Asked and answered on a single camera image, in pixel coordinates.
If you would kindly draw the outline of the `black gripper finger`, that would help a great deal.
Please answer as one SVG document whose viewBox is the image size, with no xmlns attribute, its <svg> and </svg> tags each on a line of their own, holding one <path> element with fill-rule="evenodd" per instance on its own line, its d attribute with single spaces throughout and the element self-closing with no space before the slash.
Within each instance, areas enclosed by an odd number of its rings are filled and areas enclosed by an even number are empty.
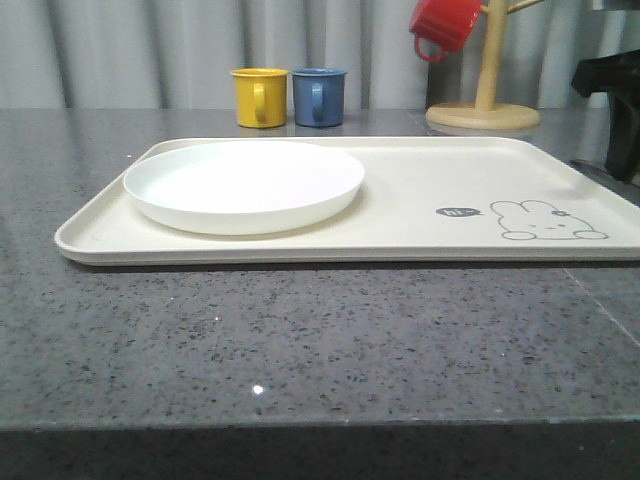
<svg viewBox="0 0 640 480">
<path fill-rule="evenodd" d="M 605 169 L 615 180 L 632 181 L 639 173 L 639 50 L 580 60 L 571 86 L 584 98 L 607 94 Z"/>
</svg>

